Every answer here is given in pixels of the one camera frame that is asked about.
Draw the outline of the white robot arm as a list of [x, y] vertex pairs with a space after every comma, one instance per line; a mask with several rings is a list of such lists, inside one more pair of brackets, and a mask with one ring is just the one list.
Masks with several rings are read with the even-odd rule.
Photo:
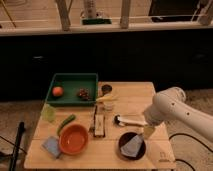
[[145, 121], [158, 126], [169, 117], [175, 118], [213, 142], [213, 116], [190, 107], [185, 101], [186, 94], [179, 87], [159, 91], [144, 110]]

